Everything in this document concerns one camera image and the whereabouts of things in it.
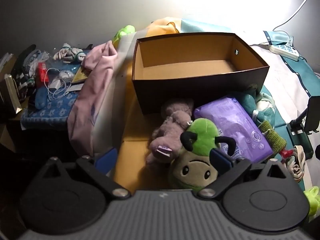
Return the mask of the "green towel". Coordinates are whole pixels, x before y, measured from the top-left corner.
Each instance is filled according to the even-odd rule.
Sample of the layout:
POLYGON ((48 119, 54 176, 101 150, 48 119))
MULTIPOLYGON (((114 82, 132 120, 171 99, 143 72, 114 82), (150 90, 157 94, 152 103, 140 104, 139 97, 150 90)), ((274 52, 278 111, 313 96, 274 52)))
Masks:
POLYGON ((259 130, 266 138, 269 146, 272 149, 273 155, 278 154, 281 150, 285 149, 287 142, 282 138, 271 126, 269 121, 263 121, 259 126, 259 130))

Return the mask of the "grey multicolour sock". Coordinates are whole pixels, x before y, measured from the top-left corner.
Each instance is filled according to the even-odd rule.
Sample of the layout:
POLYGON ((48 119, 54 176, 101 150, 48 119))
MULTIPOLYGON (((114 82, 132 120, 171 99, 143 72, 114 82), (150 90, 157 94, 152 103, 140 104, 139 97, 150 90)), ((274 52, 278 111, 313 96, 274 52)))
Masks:
POLYGON ((295 145, 292 155, 285 160, 285 167, 296 182, 300 182, 305 172, 305 153, 300 145, 295 145))

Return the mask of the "green pea plush toy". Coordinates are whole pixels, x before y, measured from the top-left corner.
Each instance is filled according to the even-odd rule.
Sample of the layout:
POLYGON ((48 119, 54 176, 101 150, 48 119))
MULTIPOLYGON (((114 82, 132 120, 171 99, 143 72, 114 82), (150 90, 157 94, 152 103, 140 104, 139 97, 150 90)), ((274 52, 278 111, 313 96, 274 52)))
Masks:
POLYGON ((182 149, 169 171, 169 183, 175 189, 200 191, 218 177, 218 171, 210 163, 213 148, 231 157, 236 141, 220 136, 216 125, 209 119, 198 118, 180 136, 182 149))

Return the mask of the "teal fuzzy cloth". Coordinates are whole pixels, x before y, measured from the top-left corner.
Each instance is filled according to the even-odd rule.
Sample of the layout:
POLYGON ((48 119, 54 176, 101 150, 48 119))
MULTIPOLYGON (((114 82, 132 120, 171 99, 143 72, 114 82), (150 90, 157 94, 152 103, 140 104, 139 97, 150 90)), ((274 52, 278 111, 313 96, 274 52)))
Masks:
POLYGON ((236 94, 236 100, 252 118, 256 126, 268 121, 274 128, 276 117, 274 100, 268 94, 259 92, 256 84, 251 84, 244 92, 236 94))

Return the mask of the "pink teddy bear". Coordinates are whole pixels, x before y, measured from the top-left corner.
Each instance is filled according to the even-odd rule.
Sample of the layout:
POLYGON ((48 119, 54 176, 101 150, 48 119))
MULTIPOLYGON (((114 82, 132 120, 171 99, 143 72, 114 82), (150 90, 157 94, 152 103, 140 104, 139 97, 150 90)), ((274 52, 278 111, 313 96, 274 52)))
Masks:
POLYGON ((170 163, 178 157, 182 149, 180 136, 192 123, 192 111, 192 102, 173 102, 166 106, 163 124, 152 133, 146 164, 170 163))

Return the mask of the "red yarn toy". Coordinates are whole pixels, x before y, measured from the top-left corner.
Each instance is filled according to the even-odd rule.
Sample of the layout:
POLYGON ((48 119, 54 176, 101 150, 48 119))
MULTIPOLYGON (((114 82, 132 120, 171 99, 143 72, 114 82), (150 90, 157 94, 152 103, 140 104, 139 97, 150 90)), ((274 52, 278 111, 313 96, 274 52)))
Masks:
POLYGON ((281 155, 281 163, 285 164, 289 161, 294 161, 295 160, 295 151, 294 149, 291 150, 286 150, 282 149, 279 154, 281 155))

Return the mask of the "purple pad package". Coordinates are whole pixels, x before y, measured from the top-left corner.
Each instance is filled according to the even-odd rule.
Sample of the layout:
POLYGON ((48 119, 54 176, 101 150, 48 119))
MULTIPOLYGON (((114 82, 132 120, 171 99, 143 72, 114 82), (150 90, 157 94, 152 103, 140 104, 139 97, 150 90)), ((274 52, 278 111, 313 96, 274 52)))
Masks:
POLYGON ((220 136, 231 137, 236 148, 231 157, 264 161, 273 154, 264 135, 235 98, 224 97, 194 110, 194 117, 211 120, 220 136))

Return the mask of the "blue floral towel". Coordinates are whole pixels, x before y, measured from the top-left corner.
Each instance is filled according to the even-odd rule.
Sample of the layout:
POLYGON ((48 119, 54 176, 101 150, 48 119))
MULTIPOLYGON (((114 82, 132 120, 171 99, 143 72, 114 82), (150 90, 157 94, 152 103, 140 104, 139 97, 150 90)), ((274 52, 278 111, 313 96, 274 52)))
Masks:
POLYGON ((63 97, 50 101, 46 98, 44 107, 35 107, 35 94, 28 101, 28 106, 23 111, 21 123, 24 127, 31 124, 63 124, 67 121, 71 109, 79 95, 79 91, 68 92, 63 97))

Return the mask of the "white power strip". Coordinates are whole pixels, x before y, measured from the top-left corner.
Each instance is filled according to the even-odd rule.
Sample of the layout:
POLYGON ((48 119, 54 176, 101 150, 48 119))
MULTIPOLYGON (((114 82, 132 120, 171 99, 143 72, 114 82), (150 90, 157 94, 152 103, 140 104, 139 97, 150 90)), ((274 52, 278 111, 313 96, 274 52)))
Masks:
POLYGON ((282 57, 287 57, 293 61, 299 60, 299 52, 292 46, 286 44, 269 45, 268 49, 274 54, 278 54, 282 57))

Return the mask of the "yellow booklet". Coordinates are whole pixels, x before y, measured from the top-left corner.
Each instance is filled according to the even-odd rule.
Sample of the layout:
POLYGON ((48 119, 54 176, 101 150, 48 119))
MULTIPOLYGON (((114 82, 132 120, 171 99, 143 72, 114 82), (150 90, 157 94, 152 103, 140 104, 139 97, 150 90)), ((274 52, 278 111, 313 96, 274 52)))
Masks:
POLYGON ((75 76, 73 77, 72 83, 77 84, 77 83, 85 82, 90 73, 91 73, 90 69, 80 66, 75 76))

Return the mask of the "pink cloth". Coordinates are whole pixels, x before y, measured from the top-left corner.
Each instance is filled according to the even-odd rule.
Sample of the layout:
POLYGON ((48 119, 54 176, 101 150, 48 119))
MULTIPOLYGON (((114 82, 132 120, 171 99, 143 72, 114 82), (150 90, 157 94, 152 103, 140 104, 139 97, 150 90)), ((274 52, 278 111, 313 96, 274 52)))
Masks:
POLYGON ((93 155, 93 129, 112 80, 117 55, 108 41, 94 47, 81 63, 89 76, 67 119, 69 140, 79 155, 93 155))

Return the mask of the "black cardboard box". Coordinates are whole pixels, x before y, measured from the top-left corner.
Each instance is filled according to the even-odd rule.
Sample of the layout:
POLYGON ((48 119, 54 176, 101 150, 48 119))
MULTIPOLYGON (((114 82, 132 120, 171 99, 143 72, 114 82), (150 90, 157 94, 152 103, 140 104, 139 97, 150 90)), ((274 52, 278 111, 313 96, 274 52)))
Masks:
POLYGON ((144 115, 167 104, 202 105, 255 85, 261 91, 269 66, 234 33, 181 33, 136 41, 132 82, 144 115))

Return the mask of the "red small packet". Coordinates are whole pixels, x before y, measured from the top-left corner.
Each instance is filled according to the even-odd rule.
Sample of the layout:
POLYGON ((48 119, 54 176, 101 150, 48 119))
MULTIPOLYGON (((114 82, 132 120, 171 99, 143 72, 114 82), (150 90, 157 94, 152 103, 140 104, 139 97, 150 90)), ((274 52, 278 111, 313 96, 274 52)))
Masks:
POLYGON ((39 62, 36 68, 35 76, 36 88, 48 85, 49 77, 47 76, 47 67, 44 62, 39 62))

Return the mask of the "black white striped socks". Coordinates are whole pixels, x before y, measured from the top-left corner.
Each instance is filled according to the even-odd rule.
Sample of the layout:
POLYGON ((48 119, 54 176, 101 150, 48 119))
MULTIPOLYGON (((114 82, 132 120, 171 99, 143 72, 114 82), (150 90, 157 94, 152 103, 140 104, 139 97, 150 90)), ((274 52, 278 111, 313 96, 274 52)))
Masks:
POLYGON ((28 97, 35 89, 35 67, 41 51, 35 44, 28 46, 18 56, 11 71, 12 78, 17 86, 20 101, 28 97))

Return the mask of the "green frog plush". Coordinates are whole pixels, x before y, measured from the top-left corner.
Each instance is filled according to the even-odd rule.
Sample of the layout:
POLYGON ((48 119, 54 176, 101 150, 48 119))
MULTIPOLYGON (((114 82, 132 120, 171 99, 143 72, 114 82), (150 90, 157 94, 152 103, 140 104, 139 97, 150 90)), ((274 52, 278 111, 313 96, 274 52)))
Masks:
POLYGON ((118 32, 113 37, 112 43, 116 47, 120 39, 128 34, 134 33, 136 31, 135 27, 132 25, 126 25, 125 27, 118 30, 118 32))

